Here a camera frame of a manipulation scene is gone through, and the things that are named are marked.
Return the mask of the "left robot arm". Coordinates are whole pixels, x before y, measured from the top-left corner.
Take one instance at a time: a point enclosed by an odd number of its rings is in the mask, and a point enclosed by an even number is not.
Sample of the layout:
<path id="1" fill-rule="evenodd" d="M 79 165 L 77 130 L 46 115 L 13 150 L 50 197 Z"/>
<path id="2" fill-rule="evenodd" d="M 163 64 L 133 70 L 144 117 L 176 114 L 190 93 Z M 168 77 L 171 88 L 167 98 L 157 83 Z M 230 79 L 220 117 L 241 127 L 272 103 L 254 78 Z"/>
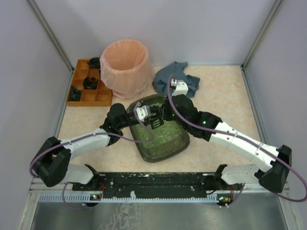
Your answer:
<path id="1" fill-rule="evenodd" d="M 96 130 L 75 138 L 58 140 L 48 138 L 30 163 L 29 172 L 40 178 L 47 187 L 59 183 L 96 184 L 99 174 L 90 165 L 74 165 L 71 160 L 98 148 L 104 148 L 124 139 L 122 129 L 140 124 L 143 127 L 155 121 L 163 124 L 163 110 L 159 106 L 137 103 L 128 113 L 121 103 L 110 107 L 104 123 Z"/>

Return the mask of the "black litter scoop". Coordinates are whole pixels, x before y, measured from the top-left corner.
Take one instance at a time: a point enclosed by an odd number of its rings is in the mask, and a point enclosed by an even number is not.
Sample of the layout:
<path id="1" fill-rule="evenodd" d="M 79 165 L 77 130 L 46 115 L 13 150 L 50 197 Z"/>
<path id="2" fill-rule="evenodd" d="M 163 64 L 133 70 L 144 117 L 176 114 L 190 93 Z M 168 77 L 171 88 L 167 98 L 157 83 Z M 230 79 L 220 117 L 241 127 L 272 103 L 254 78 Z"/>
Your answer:
<path id="1" fill-rule="evenodd" d="M 150 106 L 151 116 L 149 118 L 149 125 L 151 129 L 154 130 L 164 124 L 164 107 L 163 106 Z"/>

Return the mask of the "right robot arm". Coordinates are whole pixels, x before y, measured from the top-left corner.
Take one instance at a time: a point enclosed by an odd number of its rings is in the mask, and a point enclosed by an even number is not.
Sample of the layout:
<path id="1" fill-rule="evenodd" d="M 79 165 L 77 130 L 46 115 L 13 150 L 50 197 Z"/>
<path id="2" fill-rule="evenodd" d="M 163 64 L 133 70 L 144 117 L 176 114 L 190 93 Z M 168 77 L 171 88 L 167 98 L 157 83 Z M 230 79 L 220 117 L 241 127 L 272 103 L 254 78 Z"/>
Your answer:
<path id="1" fill-rule="evenodd" d="M 290 147 L 278 148 L 250 138 L 218 116 L 198 111 L 192 100 L 182 94 L 171 99 L 166 96 L 163 108 L 164 120 L 175 120 L 192 136 L 221 145 L 250 162 L 239 166 L 220 165 L 215 176 L 226 184 L 259 184 L 273 193 L 283 191 L 290 170 L 280 161 L 292 163 Z"/>

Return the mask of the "dark green litter box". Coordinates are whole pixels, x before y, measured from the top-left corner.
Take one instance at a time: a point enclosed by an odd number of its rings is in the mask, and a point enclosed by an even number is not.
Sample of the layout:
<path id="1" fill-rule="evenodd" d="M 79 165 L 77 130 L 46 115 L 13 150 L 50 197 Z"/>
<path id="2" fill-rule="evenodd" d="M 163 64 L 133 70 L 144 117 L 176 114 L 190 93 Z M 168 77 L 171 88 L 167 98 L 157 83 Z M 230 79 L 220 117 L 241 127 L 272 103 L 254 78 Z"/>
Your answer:
<path id="1" fill-rule="evenodd" d="M 153 94 L 143 97 L 129 105 L 127 112 L 133 113 L 134 106 L 137 102 L 144 103 L 149 106 L 161 106 L 164 96 L 160 94 Z M 190 144 L 190 137 L 176 121 L 164 121 L 164 124 L 154 130 L 148 126 L 154 135 L 154 139 L 150 142 L 135 143 L 142 159 L 149 163 L 171 158 L 185 149 Z M 129 127 L 132 137 L 136 140 L 148 140 L 152 136 L 140 124 Z"/>

